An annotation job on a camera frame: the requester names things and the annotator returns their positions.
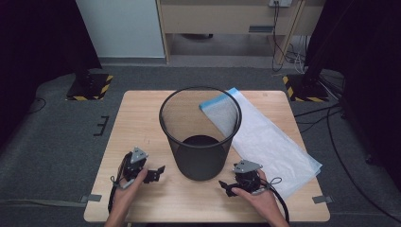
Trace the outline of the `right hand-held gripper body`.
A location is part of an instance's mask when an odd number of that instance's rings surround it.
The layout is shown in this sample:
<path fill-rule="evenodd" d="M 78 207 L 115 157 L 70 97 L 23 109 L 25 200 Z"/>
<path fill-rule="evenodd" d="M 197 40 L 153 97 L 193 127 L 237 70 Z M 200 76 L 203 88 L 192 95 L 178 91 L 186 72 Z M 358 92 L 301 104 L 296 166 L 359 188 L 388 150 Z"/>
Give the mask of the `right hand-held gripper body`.
<path fill-rule="evenodd" d="M 257 172 L 263 166 L 248 160 L 241 160 L 235 164 L 233 172 L 239 187 L 252 193 L 260 188 L 261 180 Z"/>

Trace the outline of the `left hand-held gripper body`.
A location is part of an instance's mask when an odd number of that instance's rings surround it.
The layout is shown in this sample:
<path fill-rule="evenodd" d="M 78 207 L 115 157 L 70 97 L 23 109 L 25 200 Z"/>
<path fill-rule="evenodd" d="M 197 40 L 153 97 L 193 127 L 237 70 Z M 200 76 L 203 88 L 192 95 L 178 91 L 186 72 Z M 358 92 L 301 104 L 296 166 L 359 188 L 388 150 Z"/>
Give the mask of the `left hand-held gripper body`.
<path fill-rule="evenodd" d="M 138 147 L 127 153 L 122 160 L 121 167 L 117 174 L 118 180 L 125 179 L 127 182 L 135 179 L 143 169 L 148 154 Z"/>

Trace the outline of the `black mesh trash can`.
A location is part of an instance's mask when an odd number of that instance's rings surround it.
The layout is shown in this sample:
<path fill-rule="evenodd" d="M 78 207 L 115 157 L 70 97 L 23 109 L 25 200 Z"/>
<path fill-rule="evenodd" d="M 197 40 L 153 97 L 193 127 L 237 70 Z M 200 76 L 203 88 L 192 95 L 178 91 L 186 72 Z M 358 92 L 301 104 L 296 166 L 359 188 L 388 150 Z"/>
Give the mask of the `black mesh trash can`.
<path fill-rule="evenodd" d="M 172 93 L 159 111 L 176 165 L 194 181 L 211 180 L 223 169 L 241 121 L 233 95 L 206 86 Z"/>

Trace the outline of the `white plastic bag blue edge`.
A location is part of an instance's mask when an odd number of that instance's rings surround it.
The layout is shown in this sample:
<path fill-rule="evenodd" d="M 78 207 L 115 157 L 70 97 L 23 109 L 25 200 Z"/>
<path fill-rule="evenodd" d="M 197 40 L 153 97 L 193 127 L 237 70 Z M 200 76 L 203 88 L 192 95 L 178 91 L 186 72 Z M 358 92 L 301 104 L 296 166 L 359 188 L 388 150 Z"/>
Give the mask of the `white plastic bag blue edge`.
<path fill-rule="evenodd" d="M 200 110 L 224 135 L 229 134 L 230 121 L 237 110 L 242 113 L 240 128 L 232 145 L 245 160 L 258 163 L 270 178 L 281 182 L 275 188 L 287 199 L 320 172 L 322 164 L 285 134 L 277 123 L 292 122 L 291 111 L 278 109 L 288 105 L 286 95 L 280 91 L 252 92 L 232 88 L 227 94 L 213 95 L 200 103 Z"/>

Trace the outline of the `person's right hand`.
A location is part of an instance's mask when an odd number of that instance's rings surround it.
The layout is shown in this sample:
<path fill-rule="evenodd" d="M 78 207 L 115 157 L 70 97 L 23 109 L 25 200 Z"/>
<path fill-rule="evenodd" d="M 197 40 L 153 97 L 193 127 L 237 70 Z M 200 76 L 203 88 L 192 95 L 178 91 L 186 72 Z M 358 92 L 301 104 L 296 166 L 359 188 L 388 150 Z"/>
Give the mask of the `person's right hand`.
<path fill-rule="evenodd" d="M 276 199 L 270 190 L 265 190 L 257 195 L 251 194 L 241 188 L 239 197 L 247 201 L 256 212 L 265 220 L 272 217 L 282 216 Z"/>

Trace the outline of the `person's left hand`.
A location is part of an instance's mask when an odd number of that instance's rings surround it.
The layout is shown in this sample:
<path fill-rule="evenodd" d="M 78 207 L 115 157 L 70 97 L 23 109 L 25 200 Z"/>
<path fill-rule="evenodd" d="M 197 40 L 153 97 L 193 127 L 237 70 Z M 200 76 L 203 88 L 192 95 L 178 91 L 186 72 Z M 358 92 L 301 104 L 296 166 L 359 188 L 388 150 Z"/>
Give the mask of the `person's left hand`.
<path fill-rule="evenodd" d="M 112 209 L 113 213 L 128 213 L 129 208 L 137 194 L 137 191 L 139 190 L 140 185 L 143 183 L 143 180 L 147 177 L 147 174 L 148 170 L 146 168 L 143 168 L 131 185 L 129 185 L 126 189 L 118 188 L 115 191 Z"/>

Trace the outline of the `black stand base striped edge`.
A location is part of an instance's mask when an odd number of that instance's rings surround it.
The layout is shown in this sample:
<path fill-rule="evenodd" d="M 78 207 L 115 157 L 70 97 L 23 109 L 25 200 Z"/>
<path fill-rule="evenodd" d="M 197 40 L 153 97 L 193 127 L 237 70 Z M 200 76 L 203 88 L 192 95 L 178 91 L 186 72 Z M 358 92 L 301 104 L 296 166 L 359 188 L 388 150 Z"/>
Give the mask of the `black stand base striped edge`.
<path fill-rule="evenodd" d="M 283 82 L 291 101 L 324 102 L 328 100 L 326 90 L 318 81 L 309 84 L 301 74 L 286 75 L 283 77 Z"/>
<path fill-rule="evenodd" d="M 113 76 L 90 74 L 85 79 L 75 79 L 67 92 L 67 100 L 100 100 L 109 89 Z"/>

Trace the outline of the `dark curtain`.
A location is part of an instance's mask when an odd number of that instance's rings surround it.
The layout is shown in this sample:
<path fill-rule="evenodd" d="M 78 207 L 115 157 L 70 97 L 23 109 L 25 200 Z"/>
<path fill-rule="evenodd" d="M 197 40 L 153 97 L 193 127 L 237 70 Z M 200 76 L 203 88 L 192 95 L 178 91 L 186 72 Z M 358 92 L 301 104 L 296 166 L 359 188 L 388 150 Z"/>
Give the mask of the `dark curtain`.
<path fill-rule="evenodd" d="M 401 0 L 326 0 L 305 65 L 344 76 L 340 103 L 401 189 Z"/>
<path fill-rule="evenodd" d="M 0 0 L 0 148 L 42 83 L 99 66 L 76 0 Z"/>

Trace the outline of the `light wooden desk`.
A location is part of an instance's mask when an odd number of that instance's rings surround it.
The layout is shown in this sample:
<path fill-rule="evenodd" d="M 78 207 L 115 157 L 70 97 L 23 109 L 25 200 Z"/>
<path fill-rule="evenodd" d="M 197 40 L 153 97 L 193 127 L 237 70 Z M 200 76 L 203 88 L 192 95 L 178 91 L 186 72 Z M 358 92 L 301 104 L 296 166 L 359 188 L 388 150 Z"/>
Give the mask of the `light wooden desk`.
<path fill-rule="evenodd" d="M 270 0 L 156 0 L 165 53 L 170 34 L 263 34 L 273 57 L 285 61 L 294 36 L 310 36 L 326 0 L 292 0 L 289 8 Z"/>

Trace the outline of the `grey power strip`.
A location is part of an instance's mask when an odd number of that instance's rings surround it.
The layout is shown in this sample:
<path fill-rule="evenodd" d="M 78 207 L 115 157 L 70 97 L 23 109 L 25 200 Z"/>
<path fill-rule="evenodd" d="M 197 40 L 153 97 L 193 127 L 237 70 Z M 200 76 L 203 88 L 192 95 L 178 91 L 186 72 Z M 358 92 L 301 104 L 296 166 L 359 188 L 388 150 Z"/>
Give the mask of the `grey power strip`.
<path fill-rule="evenodd" d="M 279 7 L 279 8 L 289 8 L 292 4 L 292 0 L 270 0 L 270 7 Z"/>

